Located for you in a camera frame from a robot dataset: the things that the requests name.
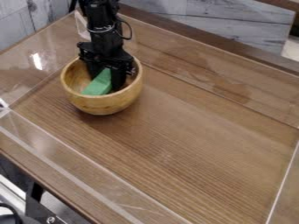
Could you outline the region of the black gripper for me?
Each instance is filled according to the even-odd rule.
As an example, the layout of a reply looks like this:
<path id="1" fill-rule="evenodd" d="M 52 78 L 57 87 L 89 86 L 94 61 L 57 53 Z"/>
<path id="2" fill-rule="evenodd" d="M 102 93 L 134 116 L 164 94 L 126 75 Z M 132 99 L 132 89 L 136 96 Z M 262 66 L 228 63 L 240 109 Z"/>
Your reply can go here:
<path id="1" fill-rule="evenodd" d="M 78 42 L 78 58 L 85 62 L 90 79 L 105 67 L 110 68 L 112 89 L 117 91 L 133 69 L 133 56 L 124 50 L 124 41 L 132 36 L 122 35 L 120 27 L 88 28 L 89 42 Z"/>

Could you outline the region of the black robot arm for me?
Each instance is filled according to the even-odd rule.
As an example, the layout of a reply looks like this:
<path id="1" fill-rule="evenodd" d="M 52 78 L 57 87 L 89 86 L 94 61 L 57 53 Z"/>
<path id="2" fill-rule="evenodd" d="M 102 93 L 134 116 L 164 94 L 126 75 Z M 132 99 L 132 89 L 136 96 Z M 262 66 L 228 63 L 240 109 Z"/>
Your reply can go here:
<path id="1" fill-rule="evenodd" d="M 88 19 L 89 42 L 78 42 L 78 59 L 85 63 L 92 80 L 108 69 L 110 87 L 117 91 L 133 69 L 133 56 L 124 50 L 122 25 L 129 24 L 117 15 L 118 0 L 80 0 L 82 16 Z"/>

